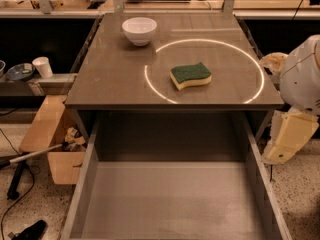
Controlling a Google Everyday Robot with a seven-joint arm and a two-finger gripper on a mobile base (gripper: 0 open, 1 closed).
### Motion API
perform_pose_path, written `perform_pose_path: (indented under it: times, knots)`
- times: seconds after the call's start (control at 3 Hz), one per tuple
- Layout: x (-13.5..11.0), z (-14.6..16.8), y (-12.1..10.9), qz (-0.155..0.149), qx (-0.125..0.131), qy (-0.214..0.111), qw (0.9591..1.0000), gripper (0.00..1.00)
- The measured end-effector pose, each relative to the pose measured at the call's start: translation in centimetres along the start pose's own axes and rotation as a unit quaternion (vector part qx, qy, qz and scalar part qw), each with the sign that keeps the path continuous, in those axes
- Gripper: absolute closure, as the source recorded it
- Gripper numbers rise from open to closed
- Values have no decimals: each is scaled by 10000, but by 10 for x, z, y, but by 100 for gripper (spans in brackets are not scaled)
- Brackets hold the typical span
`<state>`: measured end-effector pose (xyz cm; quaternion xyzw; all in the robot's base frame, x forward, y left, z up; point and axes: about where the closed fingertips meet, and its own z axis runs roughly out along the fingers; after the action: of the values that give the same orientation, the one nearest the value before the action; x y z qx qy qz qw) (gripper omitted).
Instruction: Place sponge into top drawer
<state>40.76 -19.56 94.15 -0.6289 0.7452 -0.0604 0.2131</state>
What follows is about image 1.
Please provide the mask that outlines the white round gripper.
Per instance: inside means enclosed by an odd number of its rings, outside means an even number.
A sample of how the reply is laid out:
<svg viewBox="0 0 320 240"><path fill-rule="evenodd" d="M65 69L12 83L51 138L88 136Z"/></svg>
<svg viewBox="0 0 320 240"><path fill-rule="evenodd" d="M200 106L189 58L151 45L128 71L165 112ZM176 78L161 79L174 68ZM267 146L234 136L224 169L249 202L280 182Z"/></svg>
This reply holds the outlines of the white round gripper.
<svg viewBox="0 0 320 240"><path fill-rule="evenodd" d="M274 112L270 139L261 160L270 165L284 164L305 146L319 127L320 35L310 36L289 55L270 53L259 64L273 75L280 74L280 93L286 103L310 112L297 109Z"/></svg>

